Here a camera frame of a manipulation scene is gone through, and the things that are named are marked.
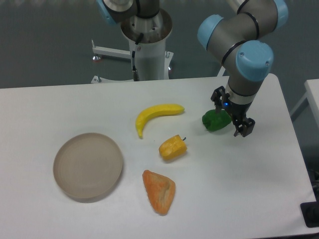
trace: yellow bell pepper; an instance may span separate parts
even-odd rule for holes
[[[159,147],[159,154],[164,160],[170,160],[185,153],[186,150],[187,147],[183,139],[179,135],[175,135],[162,143]]]

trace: metal frame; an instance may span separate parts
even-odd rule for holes
[[[92,40],[92,50],[93,53],[95,54],[93,57],[93,61],[100,61],[101,58],[100,56],[111,56],[111,57],[117,57],[117,58],[122,58],[122,59],[131,59],[131,53],[130,51],[124,51],[124,50],[119,50],[119,49],[113,49],[113,48],[107,48],[107,47],[101,47],[101,46],[95,46],[94,42]],[[164,68],[166,69],[164,72],[164,80],[169,79],[169,65],[174,56],[173,52],[166,51],[165,52],[165,62],[164,62]],[[96,83],[109,83],[109,82],[127,82],[127,81],[133,81],[131,80],[126,80],[126,81],[115,81],[115,80],[109,80],[105,78],[101,78],[99,76],[94,76],[91,83],[96,84]]]

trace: round plate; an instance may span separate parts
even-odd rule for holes
[[[54,160],[53,174],[68,196],[82,201],[107,194],[118,180],[122,167],[122,153],[111,138],[85,133],[61,147]]]

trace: toy bread slice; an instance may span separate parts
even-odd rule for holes
[[[165,176],[148,170],[143,173],[143,182],[154,210],[166,215],[175,195],[175,183]]]

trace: toy banana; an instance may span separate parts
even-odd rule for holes
[[[143,110],[135,121],[139,137],[143,138],[143,128],[149,120],[159,116],[173,116],[182,112],[184,112],[184,107],[178,104],[156,105]]]

